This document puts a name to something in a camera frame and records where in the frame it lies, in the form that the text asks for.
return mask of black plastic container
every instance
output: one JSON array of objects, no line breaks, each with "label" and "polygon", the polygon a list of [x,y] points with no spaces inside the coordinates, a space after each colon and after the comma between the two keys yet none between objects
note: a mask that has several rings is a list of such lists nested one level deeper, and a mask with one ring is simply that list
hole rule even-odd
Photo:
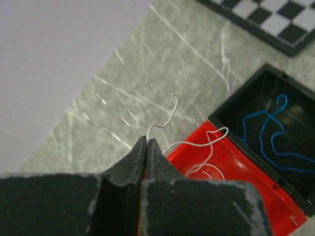
[{"label": "black plastic container", "polygon": [[[312,216],[315,214],[315,173],[279,169],[262,154],[259,135],[268,118],[266,114],[246,119],[247,144],[242,141],[243,117],[261,110],[273,113],[284,103],[285,99],[280,98],[277,104],[280,94],[287,97],[287,105],[274,117],[285,132],[274,138],[275,150],[294,152],[315,160],[315,93],[268,64],[223,103],[209,121],[217,128],[227,126],[230,129],[228,138],[288,192],[307,216]],[[314,162],[294,155],[275,154],[271,137],[278,131],[281,127],[276,122],[270,120],[266,123],[261,135],[265,155],[278,166],[315,172]]]}]

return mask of marble surface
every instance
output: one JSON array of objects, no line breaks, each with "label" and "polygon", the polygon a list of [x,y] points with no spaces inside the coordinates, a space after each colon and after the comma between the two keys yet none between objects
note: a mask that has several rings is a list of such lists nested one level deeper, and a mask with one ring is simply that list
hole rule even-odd
[{"label": "marble surface", "polygon": [[[99,173],[150,124],[162,149],[185,139],[265,62],[315,90],[315,43],[289,58],[192,0],[158,0],[93,75],[22,172]],[[294,235],[315,235],[315,219]]]}]

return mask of chessboard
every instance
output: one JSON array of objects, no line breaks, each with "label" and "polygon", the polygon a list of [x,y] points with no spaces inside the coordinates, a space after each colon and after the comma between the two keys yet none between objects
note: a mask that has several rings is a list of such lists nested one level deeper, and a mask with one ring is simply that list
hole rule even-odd
[{"label": "chessboard", "polygon": [[294,56],[315,39],[315,0],[198,0]]}]

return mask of blue cable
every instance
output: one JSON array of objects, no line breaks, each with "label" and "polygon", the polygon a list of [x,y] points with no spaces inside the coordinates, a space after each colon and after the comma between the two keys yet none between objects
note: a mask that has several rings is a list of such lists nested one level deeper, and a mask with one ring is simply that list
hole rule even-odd
[{"label": "blue cable", "polygon": [[[281,98],[284,98],[285,99],[285,102],[282,106],[280,106],[279,104],[279,100]],[[296,156],[296,157],[299,157],[299,158],[302,158],[304,160],[307,160],[307,161],[310,161],[310,162],[313,162],[315,163],[315,160],[313,159],[310,159],[308,157],[305,157],[301,154],[298,154],[298,153],[294,153],[294,152],[277,152],[276,149],[275,149],[275,146],[274,146],[274,138],[276,136],[279,136],[279,135],[282,135],[284,134],[284,127],[283,125],[280,123],[280,121],[278,121],[277,119],[274,118],[274,116],[276,114],[278,114],[279,112],[283,111],[287,105],[287,96],[284,95],[284,94],[280,94],[278,97],[277,97],[277,105],[279,106],[279,109],[277,109],[275,112],[273,112],[272,114],[269,114],[267,111],[265,110],[262,110],[262,111],[258,111],[258,112],[255,112],[255,113],[252,113],[252,114],[249,114],[249,115],[246,115],[243,117],[243,127],[244,127],[244,137],[243,138],[240,138],[247,146],[249,146],[247,143],[246,143],[246,124],[245,124],[245,119],[248,119],[248,118],[253,118],[255,116],[258,116],[258,115],[261,115],[261,114],[266,114],[268,116],[268,118],[265,120],[265,122],[263,123],[262,125],[262,128],[261,128],[261,131],[260,131],[260,134],[259,134],[259,140],[260,140],[260,146],[261,146],[261,153],[263,154],[263,156],[271,163],[273,164],[274,166],[276,166],[278,169],[280,170],[291,170],[291,171],[297,171],[297,172],[302,172],[302,173],[309,173],[309,174],[315,174],[315,171],[309,171],[309,170],[304,170],[304,169],[298,169],[298,168],[294,168],[294,167],[282,167],[282,166],[279,166],[278,164],[276,164],[275,162],[273,162],[270,158],[267,157],[267,155],[264,153],[264,148],[263,148],[263,142],[262,142],[262,134],[266,128],[266,124],[268,123],[269,120],[273,120],[274,122],[276,122],[282,129],[282,131],[279,131],[279,132],[276,132],[274,133],[272,136],[271,136],[271,146],[272,146],[272,149],[274,151],[274,153],[278,156]]]}]

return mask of red box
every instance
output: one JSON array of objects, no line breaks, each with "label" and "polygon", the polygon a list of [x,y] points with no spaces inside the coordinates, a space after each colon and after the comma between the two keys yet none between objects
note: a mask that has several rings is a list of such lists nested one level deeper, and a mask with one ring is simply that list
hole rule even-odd
[{"label": "red box", "polygon": [[[217,128],[206,121],[186,141],[196,144],[208,143],[207,130],[215,131]],[[220,136],[222,136],[221,132],[209,133],[211,141]],[[247,181],[258,189],[262,195],[275,236],[288,235],[307,221],[305,214],[291,197],[251,162],[228,138],[214,143],[213,149],[213,156],[208,163],[218,167],[223,172],[226,180]],[[180,172],[185,174],[193,165],[202,163],[209,154],[210,146],[194,147],[182,144],[168,156],[168,160]],[[210,166],[204,166],[200,171],[189,175],[189,178],[209,179],[201,171],[207,172],[213,180],[222,180],[219,171]]]}]

